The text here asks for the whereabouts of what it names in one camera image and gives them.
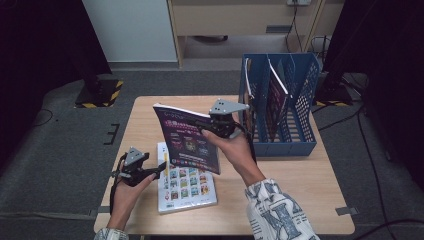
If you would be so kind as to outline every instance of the wooden table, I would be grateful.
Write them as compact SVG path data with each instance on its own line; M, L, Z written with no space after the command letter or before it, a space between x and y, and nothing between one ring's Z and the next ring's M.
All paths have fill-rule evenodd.
M148 96L139 97L134 103L122 143L116 156L117 164L131 146L150 152L144 168L157 167L157 143L163 142L159 121L153 104L166 105L208 113L209 108L221 97L237 101L237 96ZM290 194L306 212L317 234L351 234L355 227L350 215L339 216L336 208L346 203L340 191L333 168L322 139L311 117L317 145L308 157L281 157L279 161L258 158L259 168L266 177L275 179L280 188ZM247 199L241 177L228 163L222 152L222 173L214 175L218 205L195 210L159 215L157 181L140 196L125 231L141 235L251 235L247 220ZM101 206L109 206L111 178ZM94 225L98 231L107 225L109 213L99 213Z

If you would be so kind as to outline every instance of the wall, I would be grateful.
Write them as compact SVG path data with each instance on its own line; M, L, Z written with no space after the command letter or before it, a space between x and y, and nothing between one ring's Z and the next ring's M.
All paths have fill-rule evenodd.
M345 0L326 0L318 19L315 35L332 35L342 12Z
M166 0L83 0L108 62L177 62Z

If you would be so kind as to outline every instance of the gray floor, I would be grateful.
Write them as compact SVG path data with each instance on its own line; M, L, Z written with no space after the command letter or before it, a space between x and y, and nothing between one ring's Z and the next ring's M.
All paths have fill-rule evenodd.
M94 219L89 212L97 209L103 197L134 99L140 95L237 94L240 53L283 52L284 46L280 44L283 38L279 39L278 36L230 37L227 42L213 44L189 39L183 68L114 69L124 85L110 108L74 108L82 81L47 94L43 108L52 115L47 110L40 111L34 125L41 126L31 129L12 165L0 179L0 239L92 239ZM364 79L362 75L354 76L357 81ZM351 94L360 99L354 92ZM361 104L326 107L314 113L314 118L321 128L355 113ZM385 150L369 119L361 114L360 120L388 220L423 221L424 192L411 181L402 163L386 160ZM112 145L104 145L110 141L108 132L114 130L111 124L120 125L118 134ZM320 134L347 205L359 211L352 216L354 234L320 237L355 239L384 223L378 185L357 118L322 130ZM60 213L64 219L52 219L52 213ZM397 239L424 236L423 225L401 223L390 229ZM366 239L390 238L387 228L382 228Z

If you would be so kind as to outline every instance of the white cabinet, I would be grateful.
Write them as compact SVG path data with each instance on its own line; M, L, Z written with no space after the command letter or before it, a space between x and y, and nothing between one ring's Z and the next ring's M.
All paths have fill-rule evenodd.
M177 62L166 0L83 0L108 62Z

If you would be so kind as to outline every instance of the purple magazine cover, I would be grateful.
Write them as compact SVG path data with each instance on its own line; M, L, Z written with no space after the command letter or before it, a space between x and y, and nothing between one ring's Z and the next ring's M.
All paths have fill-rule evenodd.
M209 115L156 103L153 108L162 127L172 164L221 173L218 148L209 143L190 121L210 123Z
M278 130L278 124L284 114L284 108L288 91L284 87L271 63L270 66L270 80L268 89L268 100L266 105L266 123L268 128L270 142L275 141Z

